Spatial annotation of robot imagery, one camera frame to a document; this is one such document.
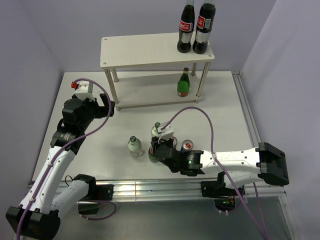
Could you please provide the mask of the green glass bottle red label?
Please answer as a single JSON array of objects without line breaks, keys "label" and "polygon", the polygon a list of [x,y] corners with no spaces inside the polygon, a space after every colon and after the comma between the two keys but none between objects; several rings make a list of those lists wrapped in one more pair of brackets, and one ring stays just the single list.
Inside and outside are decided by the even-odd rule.
[{"label": "green glass bottle red label", "polygon": [[177,94],[180,97],[186,97],[190,90],[189,68],[185,67],[177,83]]}]

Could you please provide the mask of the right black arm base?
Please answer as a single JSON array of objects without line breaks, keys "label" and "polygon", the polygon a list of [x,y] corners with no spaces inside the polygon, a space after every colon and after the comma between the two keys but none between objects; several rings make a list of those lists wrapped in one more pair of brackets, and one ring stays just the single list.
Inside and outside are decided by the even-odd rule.
[{"label": "right black arm base", "polygon": [[200,187],[202,197],[213,199],[219,214],[227,215],[238,207],[235,189],[226,188],[225,184],[218,183],[218,181],[201,181]]}]

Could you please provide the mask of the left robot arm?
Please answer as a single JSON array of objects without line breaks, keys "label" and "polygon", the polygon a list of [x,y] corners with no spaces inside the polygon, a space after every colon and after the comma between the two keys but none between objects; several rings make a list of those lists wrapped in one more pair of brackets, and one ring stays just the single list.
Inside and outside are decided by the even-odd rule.
[{"label": "left robot arm", "polygon": [[62,118],[50,142],[45,163],[32,188],[19,206],[8,208],[5,217],[16,236],[37,240],[53,239],[63,216],[76,202],[91,200],[98,195],[96,179],[78,174],[70,186],[56,196],[60,182],[88,134],[85,133],[94,119],[114,115],[115,102],[101,93],[103,106],[94,98],[79,99],[75,95],[63,104]]}]

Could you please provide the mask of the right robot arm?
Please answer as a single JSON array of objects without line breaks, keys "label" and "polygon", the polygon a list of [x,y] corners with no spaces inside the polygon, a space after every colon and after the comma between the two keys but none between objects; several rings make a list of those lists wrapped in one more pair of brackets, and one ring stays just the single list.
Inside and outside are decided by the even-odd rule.
[{"label": "right robot arm", "polygon": [[151,146],[156,160],[172,173],[188,177],[210,175],[219,179],[216,189],[222,195],[254,182],[281,187],[290,183],[285,153],[267,142],[247,150],[216,153],[194,149],[178,151],[172,139],[158,137],[152,137]]}]

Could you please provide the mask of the green glass bottle yellow label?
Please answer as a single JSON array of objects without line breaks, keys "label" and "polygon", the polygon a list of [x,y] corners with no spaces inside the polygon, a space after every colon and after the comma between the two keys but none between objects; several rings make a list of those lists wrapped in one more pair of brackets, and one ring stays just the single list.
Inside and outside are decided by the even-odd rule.
[{"label": "green glass bottle yellow label", "polygon": [[155,152],[154,152],[154,149],[152,148],[152,146],[150,146],[148,149],[148,157],[149,157],[149,160],[153,163],[159,162],[155,157]]}]

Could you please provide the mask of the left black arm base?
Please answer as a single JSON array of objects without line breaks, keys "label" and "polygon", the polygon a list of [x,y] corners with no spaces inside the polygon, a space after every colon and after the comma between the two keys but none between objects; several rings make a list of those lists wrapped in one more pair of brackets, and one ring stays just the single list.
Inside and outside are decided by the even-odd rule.
[{"label": "left black arm base", "polygon": [[98,184],[92,195],[85,196],[78,203],[80,215],[96,215],[101,208],[98,201],[111,201],[114,192],[113,184]]}]

